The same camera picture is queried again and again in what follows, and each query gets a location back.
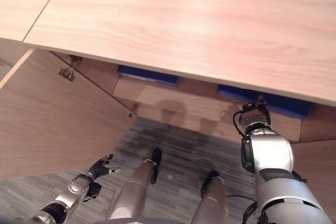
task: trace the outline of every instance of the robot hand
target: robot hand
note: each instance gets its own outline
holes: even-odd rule
[[[110,160],[113,158],[113,154],[109,154],[102,159],[95,162],[88,171],[88,176],[92,178],[92,180],[96,180],[100,176],[104,176],[107,174],[118,173],[121,171],[121,168],[106,168],[105,166],[110,163]]]
[[[69,183],[66,190],[38,213],[29,217],[26,223],[65,223],[82,202],[95,199],[99,195],[101,185],[95,182],[98,177],[121,171],[120,168],[105,167],[112,158],[112,154],[107,155],[95,162],[87,174],[79,174]]]

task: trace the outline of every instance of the gray carpet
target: gray carpet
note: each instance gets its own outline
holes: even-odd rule
[[[240,164],[240,146],[218,138],[140,118],[118,145],[112,165],[122,172],[99,179],[103,186],[97,199],[83,203],[68,224],[87,224],[106,218],[114,196],[143,158],[160,147],[163,159],[155,185],[150,185],[143,215],[171,218],[189,223],[200,203],[200,188],[208,172],[219,171],[228,194],[255,198],[254,177]],[[53,200],[66,184],[85,170],[46,174],[0,182],[0,215],[27,218]],[[245,208],[252,202],[228,199],[228,222],[240,224]],[[256,223],[253,215],[249,223]]]

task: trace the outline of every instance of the wooden shelf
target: wooden shelf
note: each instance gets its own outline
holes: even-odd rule
[[[140,116],[166,121],[163,112],[172,111],[176,113],[176,116],[173,117],[174,120],[171,124],[177,124],[177,126],[179,124],[184,127],[184,125],[195,125],[195,121],[199,122],[201,119],[209,120],[213,124],[220,123],[219,127],[230,125],[229,128],[227,128],[228,126],[223,127],[223,131],[228,129],[235,134],[232,116],[240,110],[242,103],[217,95],[217,88],[214,88],[214,85],[213,83],[181,78],[177,88],[171,88],[162,84],[120,77],[113,95],[139,103],[141,105]],[[149,109],[147,105],[159,109],[154,111],[152,108]],[[181,115],[185,116],[183,119],[186,120],[185,122],[181,121]],[[271,113],[271,117],[274,130],[292,141],[299,141],[300,119],[274,112]],[[193,128],[199,129],[199,123],[197,124],[198,126],[193,126]]]
[[[190,131],[223,138],[239,144],[241,143],[242,137],[237,133],[232,123],[216,122],[199,116],[182,114],[144,103],[139,105],[137,114],[144,118],[153,119]]]

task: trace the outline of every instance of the metal hinge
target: metal hinge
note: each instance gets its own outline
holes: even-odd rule
[[[132,118],[134,116],[134,114],[136,114],[136,110],[138,109],[139,104],[135,103],[132,107],[132,112],[128,114],[129,118]]]
[[[60,76],[63,76],[64,78],[68,79],[69,81],[73,81],[75,79],[74,76],[74,67],[78,66],[81,62],[83,57],[75,56],[75,55],[69,55],[69,58],[71,60],[71,67],[70,68],[61,68],[58,70],[58,74]]]

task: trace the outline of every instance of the blue box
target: blue box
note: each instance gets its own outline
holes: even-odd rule
[[[118,73],[122,76],[128,76],[140,80],[163,83],[165,85],[176,87],[178,76],[167,73],[159,73],[141,68],[133,68],[124,65],[119,65]]]
[[[294,118],[306,118],[309,113],[311,102],[294,98],[283,97],[250,89],[241,89],[227,85],[218,85],[218,93],[247,103],[256,102],[259,95],[267,101],[266,106],[276,112]]]

